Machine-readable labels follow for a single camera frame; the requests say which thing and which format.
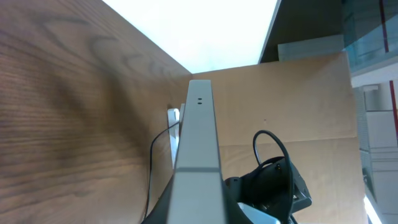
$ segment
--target white ceiling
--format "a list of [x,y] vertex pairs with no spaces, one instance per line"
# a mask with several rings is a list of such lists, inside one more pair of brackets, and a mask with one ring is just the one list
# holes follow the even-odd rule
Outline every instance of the white ceiling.
[[103,0],[192,73],[259,61],[279,0]]

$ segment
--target black cable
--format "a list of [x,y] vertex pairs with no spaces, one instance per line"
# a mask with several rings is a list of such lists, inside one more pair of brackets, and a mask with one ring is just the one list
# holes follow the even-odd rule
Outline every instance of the black cable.
[[290,215],[290,219],[292,221],[293,224],[297,224],[296,219],[293,217],[293,215]]
[[292,168],[292,163],[290,161],[290,156],[289,153],[287,152],[285,146],[283,145],[283,143],[279,140],[279,138],[272,132],[267,131],[267,130],[260,130],[258,131],[254,137],[253,137],[253,150],[254,150],[254,155],[256,157],[257,163],[259,164],[259,166],[261,166],[261,161],[259,158],[259,154],[257,151],[257,137],[260,134],[266,134],[268,136],[270,136],[280,147],[280,150],[282,150],[284,157],[285,157],[285,162],[286,162],[286,167],[288,169],[288,173],[289,173],[289,183],[288,183],[288,187],[287,187],[287,193],[288,193],[288,207],[287,207],[287,211],[286,211],[286,220],[283,220],[284,222],[282,223],[287,223],[290,217],[290,213],[292,212],[292,207],[293,207],[293,194],[294,194],[294,178],[293,178],[293,168]]
[[146,203],[146,208],[145,208],[145,214],[144,214],[144,219],[147,217],[148,214],[148,207],[149,207],[149,198],[150,198],[150,181],[152,180],[152,150],[154,148],[154,144],[156,142],[156,139],[159,138],[163,133],[165,133],[166,131],[168,131],[170,128],[174,127],[175,125],[177,125],[178,123],[180,123],[179,121],[177,121],[175,124],[171,125],[170,127],[168,127],[167,129],[163,130],[161,133],[159,133],[154,140],[152,140],[152,143],[150,144],[150,150],[149,150],[149,183],[148,183],[148,194],[147,194],[147,203]]

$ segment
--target dark wood surface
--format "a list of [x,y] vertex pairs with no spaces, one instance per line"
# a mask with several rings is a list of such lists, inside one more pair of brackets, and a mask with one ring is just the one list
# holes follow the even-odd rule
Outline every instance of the dark wood surface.
[[190,79],[100,0],[0,1],[0,223],[139,223]]

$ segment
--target light wood cardboard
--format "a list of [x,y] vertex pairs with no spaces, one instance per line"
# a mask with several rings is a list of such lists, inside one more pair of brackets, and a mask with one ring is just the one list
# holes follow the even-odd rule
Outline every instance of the light wood cardboard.
[[[354,98],[345,54],[201,73],[213,85],[223,178],[256,166],[252,138],[285,143],[313,205],[300,223],[366,223]],[[282,155],[266,136],[262,160]]]
[[[220,146],[272,130],[283,142],[356,136],[345,54],[199,73],[213,85]],[[259,139],[259,143],[272,142]]]

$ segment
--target gray metal bar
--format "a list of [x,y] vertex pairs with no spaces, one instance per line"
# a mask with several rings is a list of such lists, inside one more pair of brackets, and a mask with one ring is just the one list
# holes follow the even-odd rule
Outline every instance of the gray metal bar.
[[190,81],[167,223],[226,223],[213,93]]

